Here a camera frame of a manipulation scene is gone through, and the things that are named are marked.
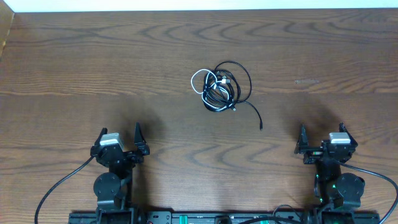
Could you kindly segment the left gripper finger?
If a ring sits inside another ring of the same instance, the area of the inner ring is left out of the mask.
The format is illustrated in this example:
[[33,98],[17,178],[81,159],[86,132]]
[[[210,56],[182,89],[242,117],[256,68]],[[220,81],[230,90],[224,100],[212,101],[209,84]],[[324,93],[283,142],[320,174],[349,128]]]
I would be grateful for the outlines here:
[[98,138],[96,139],[95,143],[93,144],[94,147],[98,147],[100,145],[101,138],[103,137],[103,135],[107,134],[107,132],[108,132],[107,128],[102,128]]
[[138,122],[135,125],[134,145],[137,147],[138,150],[141,151],[141,153],[144,156],[148,156],[150,154],[149,145],[147,144],[146,140],[144,139],[141,133],[141,127]]

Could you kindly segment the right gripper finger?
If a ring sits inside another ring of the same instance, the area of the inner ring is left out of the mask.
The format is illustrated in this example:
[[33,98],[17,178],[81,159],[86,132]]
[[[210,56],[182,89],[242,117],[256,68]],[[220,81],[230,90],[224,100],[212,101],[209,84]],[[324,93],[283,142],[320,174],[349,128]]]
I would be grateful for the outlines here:
[[355,141],[355,139],[352,137],[352,135],[348,132],[348,130],[347,130],[347,128],[346,128],[346,126],[344,125],[344,123],[343,122],[341,122],[340,124],[339,124],[339,132],[340,133],[346,133],[346,135],[349,137],[349,139],[350,139],[350,144],[351,145],[353,145],[353,146],[357,146],[358,145],[358,143]]
[[298,141],[295,146],[295,154],[304,154],[309,148],[309,142],[307,137],[307,132],[305,126],[302,124],[300,126],[300,133],[298,136]]

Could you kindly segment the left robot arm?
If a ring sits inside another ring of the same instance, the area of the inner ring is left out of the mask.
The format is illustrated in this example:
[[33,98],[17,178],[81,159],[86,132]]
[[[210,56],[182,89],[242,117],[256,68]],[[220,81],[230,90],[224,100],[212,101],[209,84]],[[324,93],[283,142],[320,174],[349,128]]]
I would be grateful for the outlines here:
[[95,223],[145,223],[146,215],[132,203],[132,170],[150,154],[139,123],[135,124],[136,150],[125,151],[119,133],[108,133],[103,128],[90,149],[90,156],[108,168],[93,185],[97,196]]

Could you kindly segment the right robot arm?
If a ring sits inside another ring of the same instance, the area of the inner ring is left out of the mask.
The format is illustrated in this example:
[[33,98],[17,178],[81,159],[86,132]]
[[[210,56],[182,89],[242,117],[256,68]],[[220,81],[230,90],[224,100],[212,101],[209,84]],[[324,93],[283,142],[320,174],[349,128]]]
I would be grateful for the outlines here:
[[358,143],[343,123],[339,131],[330,133],[318,147],[309,145],[304,125],[295,147],[303,155],[303,163],[315,165],[314,194],[320,204],[304,212],[303,223],[354,223],[354,209],[361,206],[364,180],[352,173],[342,173],[341,166],[349,161]]

